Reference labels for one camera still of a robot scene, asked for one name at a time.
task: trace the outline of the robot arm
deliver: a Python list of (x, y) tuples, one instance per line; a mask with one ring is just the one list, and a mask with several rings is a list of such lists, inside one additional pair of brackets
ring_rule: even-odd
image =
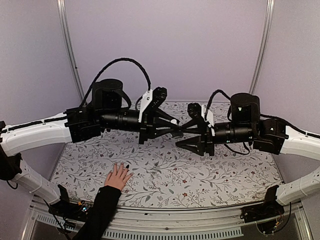
[[(43, 198), (54, 214), (80, 221), (86, 220), (81, 206), (69, 201), (63, 186), (49, 182), (34, 171), (22, 160), (20, 152), (49, 144), (85, 141), (100, 136), (104, 130), (139, 132), (139, 143), (143, 144), (179, 129), (179, 121), (159, 109), (167, 97), (163, 87), (143, 95), (140, 111), (129, 109), (131, 101), (124, 96), (119, 80), (97, 82), (92, 94), (88, 106), (21, 125), (5, 126), (4, 122), (0, 125), (0, 179), (15, 182)], [(122, 98), (128, 107), (121, 107)]]
[[(254, 149), (271, 154), (292, 154), (320, 161), (320, 136), (294, 129), (287, 121), (260, 114), (260, 100), (248, 93), (238, 93), (230, 98), (229, 122), (214, 123), (212, 113), (197, 103), (188, 105), (191, 121), (181, 126), (184, 133), (199, 134), (176, 143), (203, 156), (214, 155), (214, 144), (249, 143)], [(270, 187), (264, 202), (244, 207), (242, 217), (246, 222), (271, 218), (284, 213), (284, 205), (320, 191), (320, 167), (293, 182)]]

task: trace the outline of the cylindrical motor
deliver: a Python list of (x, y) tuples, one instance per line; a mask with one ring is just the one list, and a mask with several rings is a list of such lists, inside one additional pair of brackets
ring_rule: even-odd
[(123, 91), (120, 80), (109, 78), (95, 82), (92, 86), (92, 106), (96, 113), (108, 113), (121, 109), (122, 99), (128, 103), (129, 97)]
[(237, 93), (230, 99), (232, 122), (246, 125), (260, 119), (260, 100), (249, 93)]
[(251, 142), (253, 131), (251, 125), (239, 126), (233, 122), (214, 124), (214, 144)]
[(141, 123), (139, 112), (129, 109), (102, 114), (99, 118), (101, 127), (105, 129), (118, 129), (132, 132), (139, 132)]

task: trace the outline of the floral tablecloth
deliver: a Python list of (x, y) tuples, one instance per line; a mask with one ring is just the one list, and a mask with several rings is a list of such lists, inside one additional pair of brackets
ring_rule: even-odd
[[(188, 103), (166, 102), (162, 109), (189, 120)], [(227, 121), (228, 103), (213, 103), (215, 121)], [(148, 208), (220, 207), (261, 201), (266, 189), (282, 179), (272, 156), (249, 155), (215, 146), (215, 156), (198, 156), (177, 148), (170, 135), (138, 144), (138, 133), (112, 130), (85, 142), (67, 144), (51, 181), (61, 184), (75, 200), (94, 201), (114, 163), (130, 165), (133, 177), (119, 201), (121, 206)], [(242, 144), (231, 148), (245, 152)]]

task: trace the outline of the wire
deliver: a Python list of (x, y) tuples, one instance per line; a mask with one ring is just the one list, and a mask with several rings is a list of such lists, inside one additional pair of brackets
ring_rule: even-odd
[(137, 112), (139, 112), (138, 103), (141, 101), (141, 99), (142, 99), (142, 96), (138, 98), (138, 100), (135, 102), (135, 105), (134, 105), (134, 108)]
[(243, 147), (248, 151), (247, 153), (244, 152), (240, 152), (240, 151), (236, 151), (233, 150), (231, 147), (229, 147), (227, 144), (224, 144), (224, 146), (230, 150), (231, 152), (235, 153), (235, 154), (240, 154), (240, 155), (248, 155), (250, 153), (250, 149), (247, 147), (247, 145), (245, 143), (243, 143)]
[(13, 187), (11, 184), (10, 184), (10, 182), (9, 181), (6, 181), (6, 183), (10, 186), (10, 188), (12, 188), (12, 189), (14, 189), (14, 190), (16, 190), (17, 188), (18, 188), (18, 183), (16, 183), (15, 184), (15, 187)]
[(265, 115), (265, 114), (261, 114), (261, 117), (263, 118), (269, 118), (269, 119), (275, 119), (275, 120), (279, 120), (283, 123), (285, 123), (286, 125), (288, 125), (289, 127), (293, 128), (294, 130), (296, 130), (297, 132), (303, 134), (303, 135), (306, 135), (306, 136), (310, 136), (310, 137), (314, 137), (314, 138), (317, 138), (317, 139), (320, 139), (320, 135), (317, 135), (317, 134), (314, 134), (314, 133), (310, 133), (310, 132), (306, 132), (306, 131), (303, 131), (301, 130), (300, 128), (294, 126), (293, 124), (291, 124), (290, 122), (288, 122), (287, 120), (281, 118), (281, 117), (278, 117), (278, 116), (271, 116), (271, 115)]
[(287, 218), (287, 220), (286, 220), (285, 224), (284, 224), (284, 225), (282, 226), (282, 228), (280, 228), (279, 230), (275, 230), (275, 231), (274, 231), (274, 233), (278, 233), (278, 232), (280, 232), (282, 229), (284, 229), (284, 228), (287, 226), (287, 224), (289, 223), (289, 220), (290, 220), (291, 211), (292, 211), (292, 205), (291, 205), (291, 202), (290, 202), (289, 216), (288, 216), (288, 218)]
[(212, 104), (212, 100), (214, 99), (215, 95), (217, 95), (217, 94), (222, 94), (226, 99), (228, 99), (230, 101), (230, 97), (224, 91), (222, 91), (221, 89), (215, 90), (212, 93), (212, 95), (210, 96), (208, 104), (206, 105), (206, 110), (205, 110), (205, 115), (204, 115), (204, 120), (206, 120), (206, 121), (207, 121), (207, 115), (208, 115), (209, 108)]
[(47, 207), (51, 210), (52, 216), (54, 217), (54, 219), (55, 219), (56, 222), (58, 223), (58, 225), (59, 225), (59, 227), (60, 227), (60, 229), (61, 229), (61, 232), (63, 233), (63, 235), (65, 236), (65, 238), (68, 239), (68, 240), (72, 240), (72, 239), (69, 237), (68, 233), (67, 233), (67, 229), (66, 229), (65, 227), (62, 227), (61, 223), (59, 222), (59, 220), (57, 219), (56, 215), (55, 215), (54, 212), (52, 211), (51, 206), (49, 205), (49, 203), (47, 203), (47, 201), (44, 200), (44, 199), (43, 199), (43, 201), (45, 202), (45, 204), (47, 205)]
[(147, 82), (147, 84), (148, 84), (148, 91), (151, 90), (150, 78), (149, 78), (146, 70), (144, 69), (144, 67), (143, 67), (139, 62), (137, 62), (136, 60), (134, 60), (134, 59), (132, 59), (132, 58), (128, 58), (128, 57), (118, 58), (118, 59), (115, 59), (115, 60), (109, 62), (107, 65), (105, 65), (105, 66), (101, 69), (101, 71), (95, 76), (95, 78), (93, 79), (91, 85), (89, 86), (88, 91), (87, 91), (86, 94), (84, 95), (84, 98), (83, 98), (83, 100), (82, 100), (82, 102), (81, 102), (81, 104), (80, 104), (80, 106), (79, 106), (79, 109), (81, 109), (81, 108), (85, 105), (85, 103), (86, 103), (86, 101), (87, 101), (87, 98), (88, 98), (88, 96), (89, 96), (89, 94), (90, 94), (90, 92), (91, 92), (91, 90), (92, 90), (92, 88), (93, 88), (94, 83), (98, 80), (98, 78), (101, 76), (101, 74), (102, 74), (107, 68), (109, 68), (111, 65), (113, 65), (113, 64), (115, 64), (115, 63), (117, 63), (117, 62), (122, 62), (122, 61), (131, 62), (131, 63), (137, 65), (138, 68), (143, 72), (143, 75), (144, 75), (144, 77), (145, 77), (145, 79), (146, 79), (146, 82)]
[[(147, 71), (144, 69), (144, 67), (139, 63), (137, 62), (136, 60), (132, 59), (132, 58), (128, 58), (128, 57), (122, 57), (122, 58), (117, 58), (111, 62), (109, 62), (107, 65), (105, 65), (101, 71), (95, 76), (95, 78), (93, 79), (92, 83), (90, 84), (89, 86), (89, 89), (88, 91), (86, 92), (86, 94), (84, 95), (84, 98), (81, 102), (81, 104), (79, 105), (78, 107), (78, 110), (79, 111), (86, 103), (87, 101), (87, 98), (93, 88), (93, 85), (94, 83), (98, 80), (98, 78), (101, 76), (101, 74), (107, 69), (109, 68), (111, 65), (117, 63), (117, 62), (131, 62), (135, 65), (138, 66), (138, 68), (143, 72), (143, 75), (146, 79), (146, 82), (148, 84), (148, 91), (150, 91), (151, 89), (151, 81), (150, 81), (150, 78), (147, 74)], [(16, 129), (22, 129), (22, 128), (26, 128), (26, 127), (30, 127), (30, 126), (33, 126), (33, 125), (37, 125), (37, 124), (43, 124), (43, 123), (50, 123), (50, 122), (55, 122), (55, 121), (61, 121), (61, 120), (66, 120), (68, 117), (67, 116), (63, 116), (63, 117), (56, 117), (56, 118), (48, 118), (48, 119), (44, 119), (43, 121), (39, 120), (39, 121), (32, 121), (32, 122), (29, 122), (29, 123), (25, 123), (25, 124), (21, 124), (21, 125), (17, 125), (17, 126), (13, 126), (13, 127), (10, 127), (8, 129), (5, 129), (5, 130), (2, 130), (0, 131), (0, 134), (5, 134), (9, 131), (13, 131), (13, 130), (16, 130)]]

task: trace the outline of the vent grille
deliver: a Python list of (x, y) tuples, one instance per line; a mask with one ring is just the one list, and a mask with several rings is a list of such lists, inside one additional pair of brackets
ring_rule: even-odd
[[(37, 214), (36, 219), (39, 222), (58, 227), (57, 221), (51, 215), (43, 213)], [(60, 217), (57, 217), (61, 225), (65, 223)], [(106, 230), (103, 234), (104, 238), (111, 240), (222, 240), (242, 237), (240, 227), (234, 227), (223, 230), (203, 231), (203, 232), (188, 232), (188, 233), (152, 233), (152, 232), (130, 232), (118, 230)]]

